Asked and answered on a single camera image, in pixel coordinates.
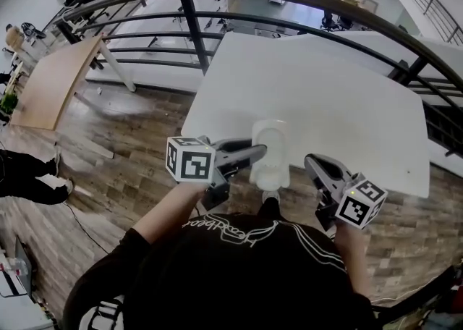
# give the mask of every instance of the white table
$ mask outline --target white table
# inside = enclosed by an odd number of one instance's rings
[[[321,153],[389,190],[428,197],[428,134],[416,93],[333,56],[227,33],[182,135],[250,138],[260,119],[288,123],[294,166]]]
[[[0,247],[0,262],[5,264],[6,261],[7,258]],[[29,298],[19,278],[14,275],[10,278],[17,294],[13,293],[5,276],[0,272],[0,329],[52,330],[53,321]]]

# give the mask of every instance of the wooden table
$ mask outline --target wooden table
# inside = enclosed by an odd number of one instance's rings
[[[294,166],[303,167],[308,153],[320,153],[381,187],[428,196],[428,133],[416,93],[336,56],[227,33],[182,135],[250,138],[262,119],[288,123]]]
[[[116,59],[101,41],[101,37],[85,39],[79,43],[60,49],[38,63],[30,75],[19,97],[20,104],[14,110],[11,124],[21,127],[57,131],[76,142],[82,143],[96,153],[108,158],[114,154],[100,145],[85,139],[82,134],[59,126],[59,120],[75,94],[77,84],[83,80],[90,68],[90,63],[98,52],[118,73],[130,91],[135,85],[125,75]]]
[[[18,66],[16,67],[16,69],[14,69],[12,76],[9,78],[7,87],[5,88],[5,92],[4,92],[5,95],[7,93],[11,93],[16,87],[16,83],[17,83],[18,77],[21,74],[23,65],[24,65],[24,62],[20,62]]]

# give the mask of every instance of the cable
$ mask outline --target cable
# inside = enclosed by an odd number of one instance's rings
[[[82,231],[88,236],[88,238],[89,238],[90,240],[92,240],[95,244],[97,244],[97,245],[100,247],[100,249],[102,249],[103,252],[105,252],[106,254],[109,254],[109,253],[106,251],[106,249],[105,249],[104,247],[102,247],[100,244],[98,244],[98,243],[95,241],[95,239],[93,239],[93,237],[91,237],[91,236],[88,234],[88,232],[85,231],[85,228],[84,228],[83,225],[79,222],[79,219],[77,219],[77,216],[75,215],[75,213],[74,213],[74,211],[72,210],[71,206],[70,206],[69,204],[66,204],[66,203],[62,203],[62,204],[64,204],[65,206],[67,206],[67,207],[70,209],[70,211],[72,212],[72,215],[74,216],[75,221],[79,224],[80,228],[81,228]]]
[[[406,292],[405,294],[402,294],[400,295],[399,297],[397,298],[381,298],[381,299],[377,299],[377,300],[372,300],[371,303],[376,303],[376,302],[381,302],[383,300],[399,300],[400,298],[404,297],[405,295],[407,294],[410,294],[411,292],[416,292],[417,290],[420,290],[422,289],[423,287],[425,287],[426,285],[428,285],[431,281],[433,281],[437,276],[434,276],[431,280],[429,280],[426,284],[418,287],[417,289],[413,289],[413,290],[410,290],[409,292]]]

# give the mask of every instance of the wooden floor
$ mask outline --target wooden floor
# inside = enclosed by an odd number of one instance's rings
[[[89,85],[85,102],[73,98],[64,121],[84,130],[88,138],[112,149],[114,159],[100,157],[61,137],[61,175],[76,188],[67,201],[88,233],[105,249],[129,229],[175,185],[164,169],[166,137],[178,135],[191,96],[123,86]],[[35,130],[5,127],[6,148],[33,154],[44,161],[54,144]],[[232,183],[222,211],[256,213],[260,192],[248,185],[248,173]],[[299,169],[291,187],[281,192],[285,218],[318,227],[316,191]],[[18,198],[0,199],[0,243],[12,254],[14,236],[29,245],[38,262],[38,289],[57,318],[77,278],[104,252],[79,228],[69,208],[44,206]],[[371,299],[394,298],[429,282],[463,251],[463,181],[431,169],[430,197],[392,193],[377,219],[366,229]]]

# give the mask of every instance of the black shirt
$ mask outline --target black shirt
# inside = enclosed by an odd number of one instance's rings
[[[64,330],[102,300],[124,295],[125,329],[250,324],[376,329],[332,241],[311,227],[208,214],[149,245],[129,230],[76,283]]]

